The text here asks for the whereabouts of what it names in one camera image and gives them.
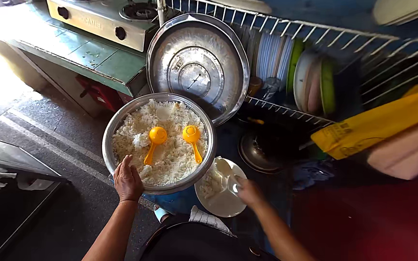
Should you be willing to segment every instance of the white towel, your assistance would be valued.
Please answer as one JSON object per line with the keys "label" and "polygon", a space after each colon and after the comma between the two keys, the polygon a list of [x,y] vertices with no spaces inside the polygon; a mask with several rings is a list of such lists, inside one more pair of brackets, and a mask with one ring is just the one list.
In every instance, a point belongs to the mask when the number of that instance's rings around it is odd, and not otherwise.
{"label": "white towel", "polygon": [[225,224],[220,220],[218,217],[215,217],[213,215],[209,215],[204,211],[201,211],[198,209],[197,206],[193,206],[191,208],[191,214],[189,216],[189,222],[200,222],[207,225],[210,225],[215,228],[222,229],[223,231],[226,231],[229,234],[232,234],[229,228],[225,226]]}

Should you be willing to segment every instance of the concrete floor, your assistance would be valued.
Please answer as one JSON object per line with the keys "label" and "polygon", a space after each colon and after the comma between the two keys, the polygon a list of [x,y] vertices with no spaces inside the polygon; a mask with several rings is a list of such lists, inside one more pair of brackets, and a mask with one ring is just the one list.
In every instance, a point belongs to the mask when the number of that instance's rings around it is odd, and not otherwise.
{"label": "concrete floor", "polygon": [[[102,135],[113,114],[83,115],[53,86],[34,92],[2,65],[0,140],[22,147],[72,184],[55,193],[0,260],[80,260],[119,201],[106,167],[85,155],[101,158]],[[134,259],[159,225],[149,202],[141,203],[126,260]]]}

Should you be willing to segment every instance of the white sandal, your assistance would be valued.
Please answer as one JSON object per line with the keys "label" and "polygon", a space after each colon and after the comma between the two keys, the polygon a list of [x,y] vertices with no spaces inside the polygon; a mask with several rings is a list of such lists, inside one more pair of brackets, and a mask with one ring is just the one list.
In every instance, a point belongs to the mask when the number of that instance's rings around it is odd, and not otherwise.
{"label": "white sandal", "polygon": [[157,220],[159,220],[159,223],[162,223],[161,222],[162,217],[164,217],[165,215],[170,215],[170,213],[160,207],[158,207],[158,209],[156,210],[156,207],[158,206],[154,205],[153,207],[154,215],[156,215]]}

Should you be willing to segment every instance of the plastic bag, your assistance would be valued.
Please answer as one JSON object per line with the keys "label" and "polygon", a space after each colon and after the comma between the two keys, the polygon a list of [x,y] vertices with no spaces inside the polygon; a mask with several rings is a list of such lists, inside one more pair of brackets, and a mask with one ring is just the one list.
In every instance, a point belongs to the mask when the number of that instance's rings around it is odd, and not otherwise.
{"label": "plastic bag", "polygon": [[311,135],[335,159],[356,154],[418,123],[418,93],[365,111]]}

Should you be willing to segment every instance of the forearm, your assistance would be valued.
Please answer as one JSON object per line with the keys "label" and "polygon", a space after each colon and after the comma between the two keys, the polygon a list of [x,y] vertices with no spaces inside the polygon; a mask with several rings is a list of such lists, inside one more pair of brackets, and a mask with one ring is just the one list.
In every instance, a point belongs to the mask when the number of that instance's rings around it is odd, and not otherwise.
{"label": "forearm", "polygon": [[313,261],[314,258],[294,238],[287,224],[268,203],[253,207],[277,258],[283,261]]}
{"label": "forearm", "polygon": [[96,238],[84,261],[122,261],[127,250],[133,218],[138,208],[135,201],[122,201]]}

